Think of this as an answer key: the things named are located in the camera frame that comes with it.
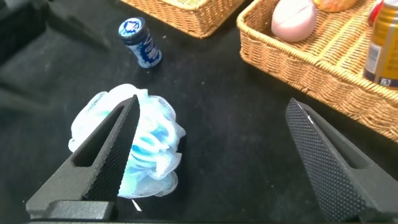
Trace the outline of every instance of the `bottle cap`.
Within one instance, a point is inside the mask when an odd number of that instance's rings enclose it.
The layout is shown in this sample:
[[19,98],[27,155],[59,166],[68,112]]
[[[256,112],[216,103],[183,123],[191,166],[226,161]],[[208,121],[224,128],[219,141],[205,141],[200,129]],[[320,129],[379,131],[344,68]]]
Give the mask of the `bottle cap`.
[[148,35],[145,19],[133,17],[125,20],[119,26],[119,36],[126,45],[136,45]]

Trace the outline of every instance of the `textured gripper pad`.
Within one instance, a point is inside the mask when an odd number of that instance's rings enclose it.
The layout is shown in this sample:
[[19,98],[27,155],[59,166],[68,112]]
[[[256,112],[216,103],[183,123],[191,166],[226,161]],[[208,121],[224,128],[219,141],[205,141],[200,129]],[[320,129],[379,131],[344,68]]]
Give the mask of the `textured gripper pad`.
[[286,120],[325,218],[331,222],[356,218],[366,208],[365,201],[294,99],[287,107]]

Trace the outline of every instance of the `black surface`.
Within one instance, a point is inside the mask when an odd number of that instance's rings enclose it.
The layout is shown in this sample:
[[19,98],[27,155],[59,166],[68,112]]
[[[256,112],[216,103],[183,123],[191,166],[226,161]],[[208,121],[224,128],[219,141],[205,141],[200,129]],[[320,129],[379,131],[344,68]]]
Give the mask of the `black surface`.
[[[2,223],[28,219],[26,200],[70,155],[67,144],[75,116],[96,93],[122,83],[163,96],[187,131],[179,147],[183,157],[175,192],[136,200],[142,213],[121,198],[122,219],[323,220],[285,122],[291,97],[311,106],[398,178],[396,143],[241,60],[238,13],[215,35],[198,40],[123,4],[60,2],[105,34],[113,49],[97,52],[49,30],[0,67],[1,78],[52,99],[44,114],[0,112]],[[145,17],[163,53],[155,70],[139,68],[118,38],[120,23],[134,16]]]

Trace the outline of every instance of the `orange object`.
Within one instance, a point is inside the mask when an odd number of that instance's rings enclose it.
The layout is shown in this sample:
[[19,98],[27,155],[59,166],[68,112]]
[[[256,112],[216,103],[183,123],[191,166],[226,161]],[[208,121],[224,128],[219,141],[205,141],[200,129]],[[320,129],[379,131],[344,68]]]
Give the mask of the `orange object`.
[[364,77],[398,90],[398,0],[384,0],[375,21]]
[[354,6],[357,1],[358,0],[314,0],[314,3],[317,8],[322,11],[341,12]]

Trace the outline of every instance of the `basket rim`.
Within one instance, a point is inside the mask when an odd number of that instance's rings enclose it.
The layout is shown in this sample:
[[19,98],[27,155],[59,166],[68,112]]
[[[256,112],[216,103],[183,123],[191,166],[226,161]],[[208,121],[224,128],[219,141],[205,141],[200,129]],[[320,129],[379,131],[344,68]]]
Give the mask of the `basket rim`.
[[247,34],[250,38],[254,40],[258,40],[266,45],[274,47],[283,53],[293,56],[303,62],[307,62],[313,66],[318,67],[328,73],[330,73],[333,77],[346,82],[350,85],[356,85],[364,89],[366,92],[370,92],[372,94],[376,94],[382,97],[385,100],[389,100],[392,105],[398,106],[398,91],[390,90],[384,86],[378,85],[376,83],[370,82],[369,80],[359,78],[353,72],[345,69],[337,67],[336,65],[332,65],[329,62],[324,61],[319,56],[314,56],[312,54],[302,52],[294,47],[280,42],[268,35],[265,35],[261,32],[258,32],[252,28],[250,28],[245,23],[246,16],[261,2],[266,0],[254,0],[250,5],[245,8],[237,18],[237,27],[238,29]]
[[182,9],[185,11],[196,12],[196,11],[200,10],[201,8],[205,7],[210,1],[214,1],[214,0],[199,0],[195,5],[192,5],[192,6],[182,4],[175,0],[160,0],[160,1],[163,1],[164,3],[167,3],[171,6],[175,6],[179,9]]

